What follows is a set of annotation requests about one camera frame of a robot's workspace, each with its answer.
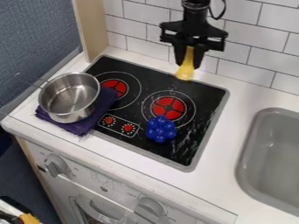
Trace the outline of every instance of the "white knob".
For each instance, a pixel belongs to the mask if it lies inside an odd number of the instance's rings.
[[[135,213],[153,224],[170,224],[163,207],[150,198],[140,199]]]
[[[50,154],[45,158],[45,167],[54,178],[62,173],[69,178],[72,177],[71,169],[68,167],[66,161],[55,154]]]

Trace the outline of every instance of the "blue plastic toy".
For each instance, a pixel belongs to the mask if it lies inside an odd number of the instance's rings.
[[[160,115],[148,121],[146,136],[156,143],[163,144],[166,140],[175,138],[176,135],[175,123],[167,120],[166,116]]]

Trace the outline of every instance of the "metal pot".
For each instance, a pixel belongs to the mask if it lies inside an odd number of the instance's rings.
[[[55,122],[75,123],[93,114],[100,89],[88,73],[66,73],[42,88],[38,103]]]

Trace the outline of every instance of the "countertop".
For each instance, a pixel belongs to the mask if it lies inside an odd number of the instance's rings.
[[[108,47],[103,54],[170,74],[177,70],[177,66],[168,62],[113,47]],[[88,66],[81,54],[53,77],[65,72],[83,71]],[[182,172],[158,163],[98,138],[92,132],[79,138],[40,121],[34,116],[39,90],[3,119],[2,125],[14,135],[105,169],[195,213],[211,216],[223,223],[233,223],[234,219],[236,224],[299,223],[298,217],[249,197],[240,189],[234,176],[254,115],[267,108],[299,112],[299,96],[200,71],[196,72],[194,79],[225,88],[230,96],[192,172]]]

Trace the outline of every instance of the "yellow object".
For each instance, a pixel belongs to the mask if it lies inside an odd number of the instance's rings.
[[[39,220],[34,218],[30,213],[22,214],[18,217],[24,224],[40,224]]]
[[[194,47],[187,46],[186,55],[184,56],[184,62],[176,72],[176,77],[183,81],[189,81],[194,75]]]

